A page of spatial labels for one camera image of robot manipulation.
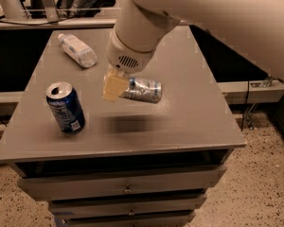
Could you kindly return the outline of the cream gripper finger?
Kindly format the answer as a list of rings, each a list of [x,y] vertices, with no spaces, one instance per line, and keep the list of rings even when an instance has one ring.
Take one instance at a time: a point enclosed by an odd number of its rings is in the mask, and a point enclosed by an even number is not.
[[[120,69],[109,66],[104,76],[102,98],[116,102],[129,87],[129,75]]]

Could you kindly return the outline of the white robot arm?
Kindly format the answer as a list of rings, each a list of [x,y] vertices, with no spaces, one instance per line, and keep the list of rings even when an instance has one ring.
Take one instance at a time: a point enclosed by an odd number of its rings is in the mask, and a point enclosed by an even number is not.
[[[284,0],[123,0],[107,45],[102,98],[116,101],[129,85],[126,77],[144,70],[182,21],[284,82]]]

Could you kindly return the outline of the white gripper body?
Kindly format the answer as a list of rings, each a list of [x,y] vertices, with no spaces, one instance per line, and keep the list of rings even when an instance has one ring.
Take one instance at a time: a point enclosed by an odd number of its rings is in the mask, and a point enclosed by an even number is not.
[[[158,36],[153,32],[134,33],[128,42],[124,43],[113,29],[107,44],[106,55],[112,67],[127,74],[134,74],[145,69],[157,45]]]

